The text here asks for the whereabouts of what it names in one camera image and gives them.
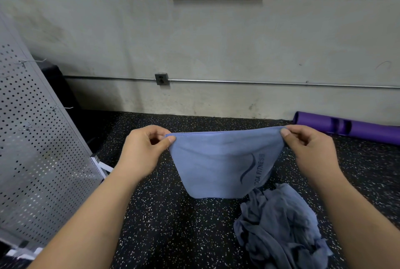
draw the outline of crumpled gray cloth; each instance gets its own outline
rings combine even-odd
[[[317,216],[288,184],[254,189],[234,223],[241,246],[258,268],[324,269],[332,251],[321,238]]]

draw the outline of pegboard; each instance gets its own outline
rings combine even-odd
[[[103,180],[90,154],[0,13],[0,239],[44,247]]]

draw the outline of gray wall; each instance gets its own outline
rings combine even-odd
[[[400,0],[0,0],[65,75],[400,83]],[[69,80],[88,109],[400,125],[400,90]]]

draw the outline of right hand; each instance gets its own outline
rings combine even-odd
[[[280,133],[294,151],[299,170],[315,189],[344,178],[332,137],[302,125],[287,125]]]

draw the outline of yoga mat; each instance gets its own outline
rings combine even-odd
[[[325,133],[400,145],[400,127],[396,126],[377,125],[301,111],[296,112],[293,123],[309,126]]]

